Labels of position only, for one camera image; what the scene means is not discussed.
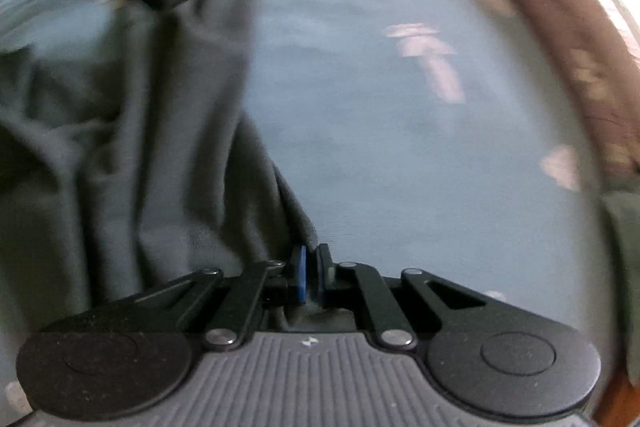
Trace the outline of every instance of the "light blue surface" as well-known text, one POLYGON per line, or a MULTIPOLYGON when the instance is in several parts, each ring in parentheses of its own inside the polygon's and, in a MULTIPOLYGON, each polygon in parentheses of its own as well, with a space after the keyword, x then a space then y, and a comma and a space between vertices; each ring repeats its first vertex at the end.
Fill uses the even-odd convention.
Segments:
POLYGON ((418 266, 585 331, 610 374, 610 256, 594 156, 561 79, 520 16, 477 0, 260 0, 247 106, 338 260, 418 266), (466 103, 431 89, 390 25, 452 46, 466 103), (575 150, 582 190, 541 161, 575 150))

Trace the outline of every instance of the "ribbed surface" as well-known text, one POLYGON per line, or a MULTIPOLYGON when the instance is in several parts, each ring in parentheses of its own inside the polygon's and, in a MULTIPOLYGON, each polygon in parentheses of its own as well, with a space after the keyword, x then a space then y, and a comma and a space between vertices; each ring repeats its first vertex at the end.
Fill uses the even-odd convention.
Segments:
MULTIPOLYGON (((578 416, 549 422, 584 427, 578 416)), ((28 427, 87 423, 36 413, 28 427)), ((180 390, 151 410, 96 427, 497 427, 446 402, 404 355, 360 333, 258 333, 206 355, 180 390)))

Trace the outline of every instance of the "gray ribbed plate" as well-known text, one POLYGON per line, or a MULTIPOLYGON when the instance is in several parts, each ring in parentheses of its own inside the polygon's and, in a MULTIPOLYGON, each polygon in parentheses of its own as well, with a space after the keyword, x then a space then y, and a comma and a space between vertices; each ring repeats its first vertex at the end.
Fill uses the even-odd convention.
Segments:
MULTIPOLYGON (((441 397, 417 363, 370 346, 361 333, 257 333, 209 353, 160 405, 111 422, 34 413, 26 427, 497 427, 441 397)), ((586 427, 579 415, 549 427, 586 427)))

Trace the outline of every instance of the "screw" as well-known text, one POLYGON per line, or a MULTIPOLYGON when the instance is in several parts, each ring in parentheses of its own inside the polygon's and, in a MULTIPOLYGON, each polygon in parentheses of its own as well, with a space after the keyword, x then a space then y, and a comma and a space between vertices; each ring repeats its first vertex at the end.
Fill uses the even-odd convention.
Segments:
POLYGON ((414 336, 409 331, 386 330, 382 332, 380 339, 388 346, 402 347, 411 344, 414 341, 414 336))
POLYGON ((233 344, 238 339, 238 336, 231 330, 216 328, 215 330, 207 331, 204 339, 213 346, 228 346, 233 344))

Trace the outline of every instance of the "silver bolt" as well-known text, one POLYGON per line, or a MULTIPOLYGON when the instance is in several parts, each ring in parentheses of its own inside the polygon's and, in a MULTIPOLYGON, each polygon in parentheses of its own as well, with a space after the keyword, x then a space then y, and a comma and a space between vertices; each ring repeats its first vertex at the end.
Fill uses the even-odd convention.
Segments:
POLYGON ((238 339, 238 336, 231 330, 216 328, 215 330, 207 331, 204 339, 213 346, 228 346, 233 344, 238 339))
POLYGON ((386 330, 380 335, 380 339, 388 346, 402 347, 411 344, 414 341, 414 336, 409 331, 386 330))

